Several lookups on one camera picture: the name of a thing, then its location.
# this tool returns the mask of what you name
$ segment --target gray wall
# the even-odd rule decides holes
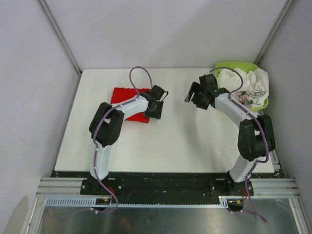
[[[1,1],[0,35],[0,233],[17,234],[51,167],[78,76],[35,0]]]
[[[280,158],[296,177],[312,219],[312,1],[295,5],[260,67],[268,71],[268,114]]]
[[[285,0],[47,0],[82,69],[253,62]]]

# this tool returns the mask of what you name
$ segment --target white tabletop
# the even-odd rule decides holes
[[[130,69],[88,69],[82,73],[55,171],[89,171],[95,146],[89,125],[98,106],[110,103],[115,87],[131,87]],[[153,84],[169,91],[160,120],[124,121],[113,145],[109,168],[114,172],[227,172],[235,164],[238,128],[220,111],[196,108],[184,99],[193,81],[209,69],[148,69]],[[133,71],[137,88],[149,88],[142,70]],[[255,173],[274,172],[271,160]]]

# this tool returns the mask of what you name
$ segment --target black mounting plate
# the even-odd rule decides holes
[[[242,196],[227,189],[225,173],[114,173],[102,181],[120,203],[202,205],[219,204],[219,196]],[[254,195],[252,183],[249,192]],[[91,175],[82,181],[81,195],[109,195]]]

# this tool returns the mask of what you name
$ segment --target red cloth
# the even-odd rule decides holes
[[[140,93],[150,91],[151,89],[138,89]],[[130,88],[115,88],[113,91],[113,96],[111,100],[111,104],[119,103],[125,100],[128,100],[130,98],[133,98],[135,95],[137,95],[135,89]],[[127,118],[126,120],[129,121],[138,121],[143,123],[148,123],[150,121],[149,118],[143,116],[143,112],[137,113],[134,116],[131,116]]]

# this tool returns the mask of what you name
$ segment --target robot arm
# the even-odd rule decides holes
[[[144,116],[148,118],[160,119],[163,106],[163,101],[160,101],[160,99],[164,93],[165,91],[162,88],[154,85],[151,91],[140,94],[138,98],[134,97],[135,99],[133,101],[130,101],[131,98],[122,103],[115,104],[115,106],[119,107],[107,116],[107,119],[110,121],[107,120],[103,122],[96,136],[96,141],[99,143],[96,165],[97,175],[100,180],[103,180],[108,175],[108,162],[111,148],[119,138],[123,121],[140,112],[143,112]],[[106,102],[99,106],[89,127],[92,138],[104,114],[111,108],[112,106]],[[90,173],[96,178],[93,168],[90,170]]]
[[[236,183],[243,182],[254,163],[266,155],[263,138],[260,134],[256,135],[255,130],[259,131],[259,128],[254,120],[229,100],[229,91],[225,88],[218,89],[212,74],[200,77],[199,81],[200,83],[192,83],[185,102],[192,101],[196,107],[205,110],[211,105],[225,113],[239,127],[237,145],[240,155],[235,165],[228,171],[227,178],[231,185],[235,186]],[[268,115],[257,116],[257,113],[251,111],[249,113],[260,122],[269,150],[274,150],[275,140],[271,118]]]

